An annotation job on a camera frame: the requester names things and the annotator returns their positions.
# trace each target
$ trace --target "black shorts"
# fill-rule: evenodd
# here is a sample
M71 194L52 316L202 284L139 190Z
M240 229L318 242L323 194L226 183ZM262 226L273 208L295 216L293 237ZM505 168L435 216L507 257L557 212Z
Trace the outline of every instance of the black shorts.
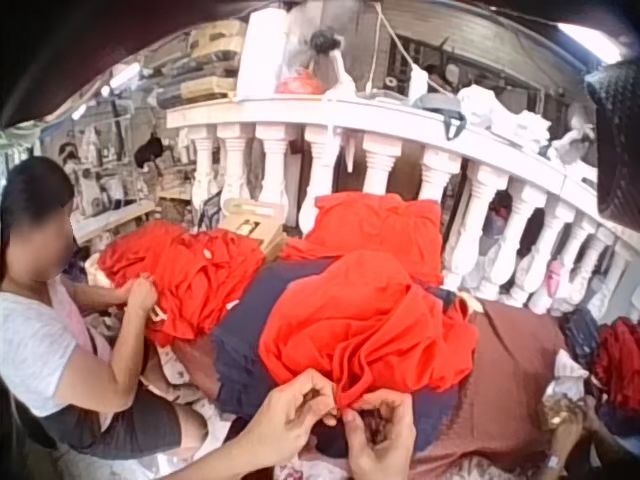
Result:
M182 432L175 407L138 385L133 404L116 413L101 432L97 412L69 405L40 418L58 441L73 450L106 460L132 460L180 447Z

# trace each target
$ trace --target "white railing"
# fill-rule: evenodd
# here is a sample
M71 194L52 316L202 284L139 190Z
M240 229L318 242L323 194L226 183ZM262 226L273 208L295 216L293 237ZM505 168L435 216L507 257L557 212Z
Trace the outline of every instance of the white railing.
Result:
M289 161L289 141L304 129L311 145L312 166L307 196L298 212L301 230L314 223L317 196L332 190L333 169L341 144L364 132L362 147L367 171L363 191L384 194L389 173L401 157L405 141L424 145L422 186L419 198L439 201L452 175L460 170L462 158L471 163L463 201L444 254L445 287L456 290L478 258L482 225L489 203L498 190L508 188L513 198L512 212L503 236L486 257L482 281L474 292L487 299L500 299L515 306L545 312L553 307L566 310L580 303L587 290L600 253L615 245L614 258L605 286L590 303L601 316L629 261L640 252L640 235L601 219L596 193L580 178L567 175L560 163L523 151L507 140L473 126L455 140L445 138L439 115L400 105L369 100L328 100L318 96L279 95L243 101L220 100L179 107L167 112L169 128L188 128L198 151L193 201L198 205L222 186L223 198L248 197L244 167L247 141L262 140L265 173L260 200L294 208L287 192L297 192L299 163ZM226 152L222 160L223 179L215 179L212 147L221 142ZM544 226L531 253L517 264L516 252L527 220L534 209L544 207ZM571 223L571 234L558 260L562 269L562 301L550 298L543 280L562 227ZM573 269L582 244L586 254ZM499 296L500 286L516 272L511 291Z

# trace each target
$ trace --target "wristwatch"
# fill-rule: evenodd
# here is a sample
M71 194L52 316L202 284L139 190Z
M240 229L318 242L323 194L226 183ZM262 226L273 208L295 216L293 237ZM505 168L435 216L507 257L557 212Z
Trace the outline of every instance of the wristwatch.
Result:
M558 457L556 457L555 455L549 456L549 459L547 460L547 468L550 468L552 470L559 469L560 468L560 459Z

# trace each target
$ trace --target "ceiling light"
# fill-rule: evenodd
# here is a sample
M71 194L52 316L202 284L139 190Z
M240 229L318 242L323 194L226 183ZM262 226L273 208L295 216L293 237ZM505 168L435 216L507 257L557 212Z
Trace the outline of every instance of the ceiling light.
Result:
M84 115L84 112L87 111L87 104L83 103L82 105L80 105L80 107L78 107L78 109L73 112L71 114L71 118L73 118L74 120L78 120L82 115Z
M120 73L118 73L115 77L113 77L109 82L109 86L112 89L116 89L123 83L136 77L139 73L140 73L140 64L138 62L132 63L127 68L125 68Z
M604 33L587 27L559 23L558 28L604 63L616 63L622 60L620 47Z

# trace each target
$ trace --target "red garment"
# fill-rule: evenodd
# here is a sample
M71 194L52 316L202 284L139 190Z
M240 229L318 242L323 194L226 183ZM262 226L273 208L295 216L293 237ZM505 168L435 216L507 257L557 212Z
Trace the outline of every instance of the red garment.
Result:
M613 405L640 413L640 326L620 317L600 328L594 375Z
M444 390L471 371L478 335L467 317L461 299L443 314L392 255L359 251L289 285L260 357L280 384L315 368L336 383L339 407L379 388Z
M441 285L440 205L398 195L341 192L316 200L318 216L304 240L290 239L281 258L342 256L356 250L393 254L414 277Z
M152 324L147 335L160 345L209 333L264 261L254 239L227 230L179 230L155 222L114 242L98 262L116 286L153 275L158 307L168 318Z

